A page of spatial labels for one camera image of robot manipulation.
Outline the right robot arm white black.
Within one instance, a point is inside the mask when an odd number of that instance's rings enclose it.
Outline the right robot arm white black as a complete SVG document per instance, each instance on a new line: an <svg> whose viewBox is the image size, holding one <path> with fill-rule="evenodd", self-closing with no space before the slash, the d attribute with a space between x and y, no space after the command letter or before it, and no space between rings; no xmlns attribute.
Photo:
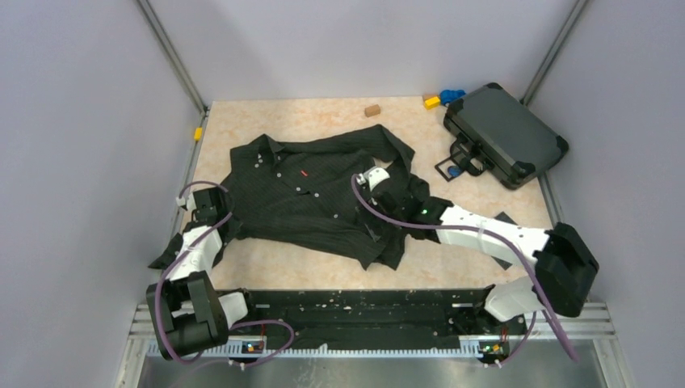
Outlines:
<svg viewBox="0 0 685 388"><path fill-rule="evenodd" d="M538 310L567 318L581 314L599 263L574 227L561 221L551 229L519 226L434 197L416 208L413 222L399 221L381 212L381 189L391 179L383 167L373 167L353 175L351 187L360 204L383 221L524 268L526 276L487 291L482 306L493 318L505 322Z"/></svg>

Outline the black pinstriped shirt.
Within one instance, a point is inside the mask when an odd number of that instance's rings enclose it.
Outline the black pinstriped shirt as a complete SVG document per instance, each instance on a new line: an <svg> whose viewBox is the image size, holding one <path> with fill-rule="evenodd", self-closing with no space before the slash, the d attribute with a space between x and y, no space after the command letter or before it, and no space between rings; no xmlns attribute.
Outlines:
<svg viewBox="0 0 685 388"><path fill-rule="evenodd" d="M408 233L370 214L351 177L381 160L399 209L430 195L429 183L411 171L414 150L380 124L309 142L263 134L229 156L231 172L221 183L233 214L220 228L227 239L291 243L356 259L362 268L397 268Z"/></svg>

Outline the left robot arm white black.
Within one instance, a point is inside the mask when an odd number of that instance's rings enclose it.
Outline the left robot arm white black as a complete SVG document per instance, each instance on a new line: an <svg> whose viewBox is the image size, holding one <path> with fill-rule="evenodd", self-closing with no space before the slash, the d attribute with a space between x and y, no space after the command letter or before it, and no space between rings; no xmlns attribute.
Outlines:
<svg viewBox="0 0 685 388"><path fill-rule="evenodd" d="M162 278L146 290L159 352L168 361L189 362L202 351L225 344L229 329L247 315L241 291L220 295L210 273L221 260L240 221L222 187L204 188L177 199L191 220L150 268Z"/></svg>

